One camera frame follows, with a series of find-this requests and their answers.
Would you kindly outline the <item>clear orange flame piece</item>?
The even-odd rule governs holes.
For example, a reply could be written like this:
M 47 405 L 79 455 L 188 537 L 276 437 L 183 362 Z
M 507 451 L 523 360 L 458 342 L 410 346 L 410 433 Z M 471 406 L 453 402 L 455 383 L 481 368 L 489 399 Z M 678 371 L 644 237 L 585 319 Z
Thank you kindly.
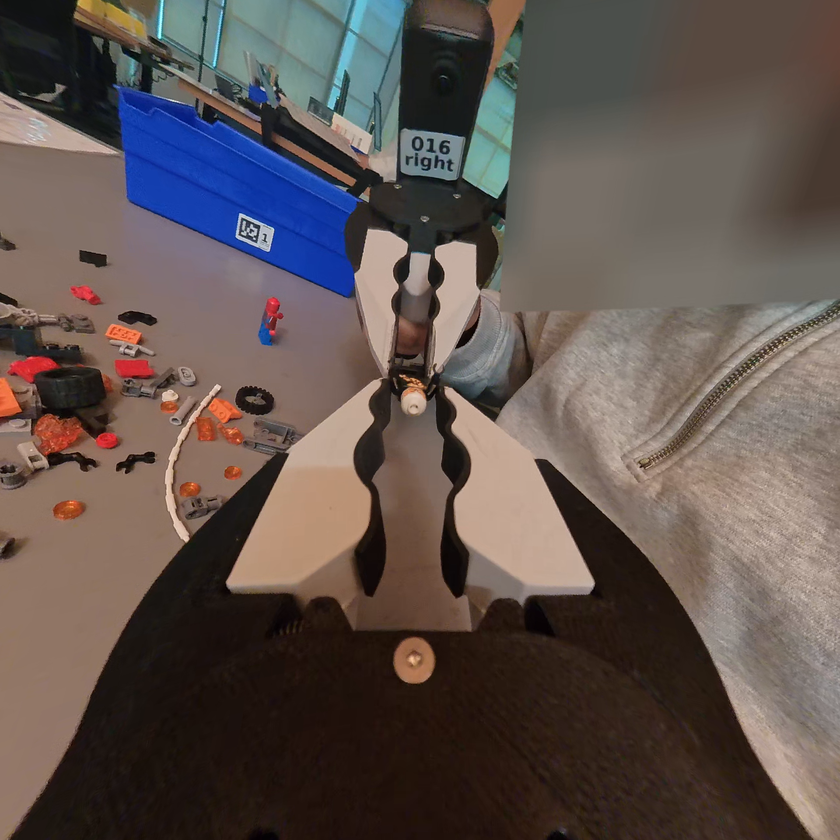
M 48 456 L 68 449 L 84 437 L 85 430 L 81 421 L 75 416 L 62 418 L 53 414 L 44 414 L 36 422 L 33 434 L 38 439 L 38 451 Z

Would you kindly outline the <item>red curved panel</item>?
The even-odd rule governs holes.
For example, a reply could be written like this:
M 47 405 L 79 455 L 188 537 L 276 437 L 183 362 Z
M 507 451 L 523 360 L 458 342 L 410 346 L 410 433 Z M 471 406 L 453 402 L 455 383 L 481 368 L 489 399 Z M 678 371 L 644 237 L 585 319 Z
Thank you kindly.
M 59 368 L 60 364 L 55 360 L 46 356 L 37 355 L 29 356 L 25 359 L 18 359 L 11 363 L 7 368 L 7 374 L 17 376 L 26 383 L 33 384 L 37 374 L 55 371 Z

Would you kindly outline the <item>large black tyre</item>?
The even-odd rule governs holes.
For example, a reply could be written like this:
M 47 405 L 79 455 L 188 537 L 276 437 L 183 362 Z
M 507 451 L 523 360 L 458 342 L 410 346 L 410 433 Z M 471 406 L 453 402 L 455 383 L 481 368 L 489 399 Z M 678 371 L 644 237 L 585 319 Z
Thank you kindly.
M 34 385 L 42 407 L 49 413 L 98 406 L 108 395 L 100 370 L 88 366 L 36 373 Z

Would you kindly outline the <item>yellow boxes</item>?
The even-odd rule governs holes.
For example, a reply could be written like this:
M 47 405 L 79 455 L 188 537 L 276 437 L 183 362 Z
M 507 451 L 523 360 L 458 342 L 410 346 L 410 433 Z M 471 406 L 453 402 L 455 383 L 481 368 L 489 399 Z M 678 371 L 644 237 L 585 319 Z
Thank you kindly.
M 110 1 L 78 1 L 76 20 L 102 29 L 119 29 L 136 39 L 146 39 L 148 32 L 141 15 L 129 7 Z

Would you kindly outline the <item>person's right hand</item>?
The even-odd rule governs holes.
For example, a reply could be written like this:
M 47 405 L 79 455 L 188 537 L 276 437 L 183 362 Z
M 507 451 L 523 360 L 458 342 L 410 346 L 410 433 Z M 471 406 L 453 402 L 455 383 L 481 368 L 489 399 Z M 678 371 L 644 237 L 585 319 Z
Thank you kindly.
M 415 322 L 399 316 L 395 326 L 394 356 L 399 360 L 424 360 L 432 323 L 428 320 Z

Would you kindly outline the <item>person's right forearm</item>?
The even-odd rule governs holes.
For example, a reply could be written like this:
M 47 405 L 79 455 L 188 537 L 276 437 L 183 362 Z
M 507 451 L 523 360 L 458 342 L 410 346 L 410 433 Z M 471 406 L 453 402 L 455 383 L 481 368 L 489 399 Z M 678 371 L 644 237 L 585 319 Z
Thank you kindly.
M 499 411 L 532 372 L 520 318 L 501 309 L 501 296 L 483 290 L 477 315 L 450 354 L 442 385 L 493 412 Z

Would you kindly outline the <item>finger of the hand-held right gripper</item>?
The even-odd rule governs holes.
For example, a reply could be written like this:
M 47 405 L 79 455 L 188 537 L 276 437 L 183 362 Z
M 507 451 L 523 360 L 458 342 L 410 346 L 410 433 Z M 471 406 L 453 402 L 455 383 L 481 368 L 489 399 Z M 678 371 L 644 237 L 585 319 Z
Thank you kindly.
M 429 323 L 429 375 L 443 371 L 467 329 L 480 294 L 476 245 L 459 241 L 439 245 L 435 249 L 434 264 L 443 271 L 443 279 L 434 289 L 434 311 Z
M 407 244 L 383 229 L 366 232 L 360 267 L 355 272 L 355 297 L 360 320 L 382 378 L 392 378 L 394 359 L 405 324 L 394 308 L 402 302 L 396 264 L 407 256 Z

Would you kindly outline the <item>blue plastic bin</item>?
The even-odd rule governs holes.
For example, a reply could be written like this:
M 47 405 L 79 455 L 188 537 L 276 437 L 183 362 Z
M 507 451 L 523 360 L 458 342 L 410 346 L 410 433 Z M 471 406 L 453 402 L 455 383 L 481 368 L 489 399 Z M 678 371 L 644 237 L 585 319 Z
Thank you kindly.
M 358 199 L 183 103 L 119 89 L 129 201 L 349 298 Z

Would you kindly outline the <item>grey technic frame piece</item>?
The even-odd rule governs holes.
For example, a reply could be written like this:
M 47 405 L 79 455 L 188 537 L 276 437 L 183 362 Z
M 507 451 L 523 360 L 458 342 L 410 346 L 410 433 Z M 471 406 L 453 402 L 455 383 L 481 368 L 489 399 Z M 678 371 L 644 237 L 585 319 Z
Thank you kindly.
M 276 419 L 258 417 L 254 421 L 254 440 L 278 449 L 288 449 L 303 439 L 304 434 L 293 426 L 286 425 Z

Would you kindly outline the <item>wooden beam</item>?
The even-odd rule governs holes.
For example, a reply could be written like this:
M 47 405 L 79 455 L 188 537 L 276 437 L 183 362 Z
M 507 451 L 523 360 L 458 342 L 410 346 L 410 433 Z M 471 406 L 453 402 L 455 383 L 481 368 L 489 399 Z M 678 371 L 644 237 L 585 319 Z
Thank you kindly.
M 494 72 L 522 16 L 526 1 L 489 1 L 487 5 L 494 30 L 494 45 L 490 62 L 490 71 Z

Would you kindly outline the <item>black bag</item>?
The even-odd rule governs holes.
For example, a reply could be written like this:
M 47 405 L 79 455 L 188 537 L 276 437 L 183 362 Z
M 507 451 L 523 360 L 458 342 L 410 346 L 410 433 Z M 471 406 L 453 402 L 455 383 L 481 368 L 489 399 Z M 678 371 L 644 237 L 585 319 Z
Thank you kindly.
M 259 110 L 262 144 L 300 164 L 329 183 L 362 198 L 384 179 L 372 168 L 357 162 L 352 154 L 294 120 L 288 108 L 263 103 Z

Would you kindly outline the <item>dark grey technic connector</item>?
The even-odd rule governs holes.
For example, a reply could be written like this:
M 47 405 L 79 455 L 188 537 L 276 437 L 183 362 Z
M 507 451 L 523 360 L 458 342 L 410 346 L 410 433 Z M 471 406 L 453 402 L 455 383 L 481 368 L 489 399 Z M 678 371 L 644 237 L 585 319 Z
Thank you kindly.
M 155 398 L 157 392 L 173 383 L 175 378 L 176 370 L 172 367 L 150 379 L 126 378 L 122 381 L 120 393 L 122 396 Z

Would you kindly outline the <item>wooden workbench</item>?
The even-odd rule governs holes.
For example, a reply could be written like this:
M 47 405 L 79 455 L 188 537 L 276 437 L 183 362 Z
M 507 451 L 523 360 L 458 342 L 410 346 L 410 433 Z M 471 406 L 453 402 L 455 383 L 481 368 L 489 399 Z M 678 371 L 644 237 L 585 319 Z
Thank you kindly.
M 355 151 L 344 138 L 319 129 L 307 113 L 296 119 L 287 109 L 267 105 L 252 112 L 184 72 L 172 70 L 171 73 L 177 79 L 178 87 L 197 101 L 196 111 L 205 123 L 221 122 L 245 132 L 269 150 L 295 159 L 320 176 L 346 186 L 355 196 L 362 196 L 373 185 L 382 183 L 382 177 L 371 168 L 367 155 Z

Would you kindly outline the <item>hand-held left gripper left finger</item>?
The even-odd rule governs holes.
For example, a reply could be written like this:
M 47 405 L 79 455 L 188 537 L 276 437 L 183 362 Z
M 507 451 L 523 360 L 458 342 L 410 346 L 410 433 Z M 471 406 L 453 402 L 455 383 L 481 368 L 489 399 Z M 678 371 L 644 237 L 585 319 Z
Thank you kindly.
M 388 381 L 374 380 L 290 448 L 227 578 L 232 593 L 289 594 L 300 607 L 330 597 L 356 628 L 385 567 L 374 477 L 391 413 Z

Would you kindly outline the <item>dark lego chassis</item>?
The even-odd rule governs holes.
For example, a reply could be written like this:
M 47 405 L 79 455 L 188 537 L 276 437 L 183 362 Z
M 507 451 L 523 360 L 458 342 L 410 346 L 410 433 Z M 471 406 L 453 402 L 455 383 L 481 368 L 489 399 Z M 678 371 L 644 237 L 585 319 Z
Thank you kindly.
M 37 328 L 1 326 L 1 341 L 7 343 L 20 357 L 47 358 L 57 363 L 80 364 L 83 352 L 77 344 L 58 345 L 41 340 Z

